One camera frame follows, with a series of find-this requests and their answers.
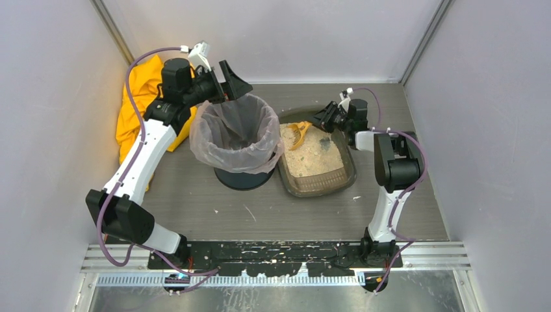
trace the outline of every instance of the litter scoop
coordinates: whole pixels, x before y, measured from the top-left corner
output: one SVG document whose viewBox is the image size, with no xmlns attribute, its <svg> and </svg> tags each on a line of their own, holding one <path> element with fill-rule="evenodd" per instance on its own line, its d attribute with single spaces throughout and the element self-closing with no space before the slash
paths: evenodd
<svg viewBox="0 0 551 312">
<path fill-rule="evenodd" d="M 290 151 L 296 150 L 304 143 L 306 131 L 308 131 L 308 128 L 310 128 L 311 125 L 311 122 L 295 122 L 287 126 L 293 131 L 295 136 L 294 145 L 289 148 Z"/>
</svg>

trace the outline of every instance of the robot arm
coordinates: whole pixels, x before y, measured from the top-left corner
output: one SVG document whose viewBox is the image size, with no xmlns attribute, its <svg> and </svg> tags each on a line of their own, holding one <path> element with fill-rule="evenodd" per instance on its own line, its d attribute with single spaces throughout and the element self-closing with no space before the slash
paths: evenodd
<svg viewBox="0 0 551 312">
<path fill-rule="evenodd" d="M 401 199 L 398 197 L 421 176 L 424 164 L 420 152 L 413 144 L 408 144 L 404 137 L 369 130 L 367 102 L 350 99 L 349 94 L 352 92 L 351 88 L 341 92 L 339 104 L 332 101 L 309 121 L 325 132 L 336 129 L 342 131 L 348 145 L 355 150 L 374 153 L 375 177 L 380 186 L 379 198 L 375 215 L 365 230 L 362 243 L 366 255 L 374 252 L 392 255 L 396 250 L 396 235 L 389 224 L 396 226 L 411 191 L 405 193 Z M 407 134 L 416 138 L 413 132 Z"/>
<path fill-rule="evenodd" d="M 186 59 L 173 58 L 164 63 L 159 95 L 144 114 L 145 141 L 136 140 L 128 156 L 103 190 L 90 190 L 86 196 L 88 210 L 94 222 L 97 222 L 107 195 L 119 183 L 122 173 L 129 169 L 124 182 L 107 206 L 101 226 L 102 232 L 153 248 L 166 255 L 173 255 L 172 260 L 176 265 L 184 263 L 188 258 L 187 239 L 156 223 L 153 215 L 141 207 L 147 183 L 162 155 L 190 118 L 190 107 L 204 101 L 233 101 L 253 89 L 250 84 L 233 73 L 225 60 L 219 63 L 225 82 L 219 83 L 206 59 L 208 50 L 208 45 L 201 42 L 191 51 L 190 59 L 198 64 L 194 78 L 191 76 L 191 65 Z M 131 156 L 136 152 L 139 154 L 135 162 L 131 163 Z"/>
</svg>

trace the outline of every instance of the plastic bag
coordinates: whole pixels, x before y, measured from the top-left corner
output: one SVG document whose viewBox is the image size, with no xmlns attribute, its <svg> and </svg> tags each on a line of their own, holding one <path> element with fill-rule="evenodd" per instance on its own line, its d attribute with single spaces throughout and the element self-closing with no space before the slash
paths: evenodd
<svg viewBox="0 0 551 312">
<path fill-rule="evenodd" d="M 203 103 L 191 125 L 190 147 L 205 164 L 248 174 L 270 172 L 285 151 L 276 112 L 252 94 Z"/>
</svg>

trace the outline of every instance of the yellow cloth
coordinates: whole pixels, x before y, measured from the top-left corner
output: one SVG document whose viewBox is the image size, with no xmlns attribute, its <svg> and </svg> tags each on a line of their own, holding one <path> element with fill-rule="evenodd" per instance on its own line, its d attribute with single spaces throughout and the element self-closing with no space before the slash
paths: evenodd
<svg viewBox="0 0 551 312">
<path fill-rule="evenodd" d="M 134 102 L 143 116 L 146 108 L 157 97 L 157 85 L 160 81 L 160 71 L 162 61 L 158 55 L 153 56 L 147 62 L 144 62 L 132 69 L 129 78 L 130 89 Z M 130 99 L 126 93 L 126 87 L 123 86 L 122 106 L 117 121 L 116 140 L 120 146 L 119 162 L 122 163 L 126 155 L 130 152 L 136 137 L 140 132 L 140 122 L 136 116 Z M 182 141 L 189 136 L 190 126 L 195 118 L 197 107 L 190 109 L 191 117 L 184 124 L 178 137 L 172 142 L 168 151 L 174 151 Z"/>
</svg>

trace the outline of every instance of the white enclosure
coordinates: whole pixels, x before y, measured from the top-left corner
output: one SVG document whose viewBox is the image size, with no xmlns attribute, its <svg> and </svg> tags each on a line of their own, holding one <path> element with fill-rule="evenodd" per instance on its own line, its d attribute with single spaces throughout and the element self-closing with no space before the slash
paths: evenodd
<svg viewBox="0 0 551 312">
<path fill-rule="evenodd" d="M 0 25 L 0 310 L 69 311 L 96 241 L 84 197 L 117 166 L 126 65 L 88 1 L 7 1 Z"/>
<path fill-rule="evenodd" d="M 105 1 L 135 57 L 205 40 L 253 83 L 398 82 L 439 3 Z"/>
<path fill-rule="evenodd" d="M 133 57 L 205 40 L 251 83 L 398 83 L 416 64 L 411 114 L 484 306 L 551 310 L 550 1 L 451 1 L 412 62 L 450 1 L 32 0 L 0 12 L 1 311 L 70 311 L 96 242 L 84 198 L 118 167 L 127 62 L 93 2 Z"/>
<path fill-rule="evenodd" d="M 551 3 L 456 1 L 406 91 L 488 311 L 549 311 Z"/>
</svg>

